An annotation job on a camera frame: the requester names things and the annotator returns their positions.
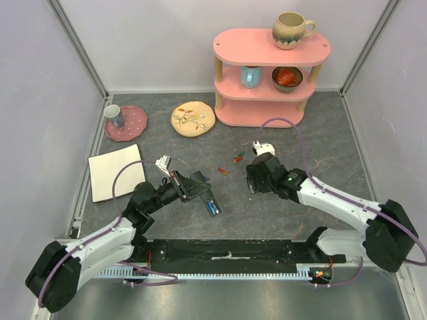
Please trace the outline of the black silver battery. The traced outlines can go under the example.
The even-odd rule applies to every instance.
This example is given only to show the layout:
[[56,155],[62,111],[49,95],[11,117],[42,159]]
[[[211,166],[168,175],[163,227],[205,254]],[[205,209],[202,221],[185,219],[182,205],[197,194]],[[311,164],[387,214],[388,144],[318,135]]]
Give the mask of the black silver battery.
[[218,205],[216,204],[216,202],[214,200],[211,200],[211,203],[213,205],[215,213],[219,214],[220,213],[220,209],[219,209]]

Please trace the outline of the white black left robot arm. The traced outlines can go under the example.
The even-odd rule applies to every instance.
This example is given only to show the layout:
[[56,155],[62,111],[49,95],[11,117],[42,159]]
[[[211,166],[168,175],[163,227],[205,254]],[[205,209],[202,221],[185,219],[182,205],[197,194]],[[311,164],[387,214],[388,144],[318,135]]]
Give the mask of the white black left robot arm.
[[25,285],[36,296],[38,305],[55,313],[68,304],[77,291],[108,267],[125,261],[139,262],[146,255],[144,234],[154,220],[152,213],[181,200],[187,203],[199,197],[208,213],[215,217],[221,209],[200,171],[184,177],[172,171],[162,185],[139,183],[127,207],[109,225],[68,244],[48,244]]

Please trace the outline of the blue battery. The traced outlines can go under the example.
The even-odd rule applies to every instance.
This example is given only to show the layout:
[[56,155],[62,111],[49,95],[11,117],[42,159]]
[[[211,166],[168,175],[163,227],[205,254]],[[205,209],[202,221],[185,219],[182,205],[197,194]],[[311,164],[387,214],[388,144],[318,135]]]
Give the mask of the blue battery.
[[207,205],[208,205],[209,210],[211,211],[211,213],[212,213],[213,215],[217,215],[217,214],[215,213],[215,211],[214,211],[214,207],[213,207],[213,205],[212,205],[212,203],[211,203],[211,200],[209,200],[209,201],[207,202]]

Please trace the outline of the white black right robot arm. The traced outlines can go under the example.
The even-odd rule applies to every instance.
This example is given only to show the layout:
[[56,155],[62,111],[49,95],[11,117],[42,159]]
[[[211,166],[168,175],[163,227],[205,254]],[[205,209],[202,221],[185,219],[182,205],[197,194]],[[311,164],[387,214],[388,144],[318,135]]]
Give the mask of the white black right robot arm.
[[367,257],[378,267],[396,272],[418,239],[403,206],[387,200],[368,201],[337,190],[301,169],[287,170],[271,153],[263,153],[246,167],[251,193],[274,193],[279,198],[319,209],[349,225],[356,234],[326,229],[306,245],[310,261],[329,255]]

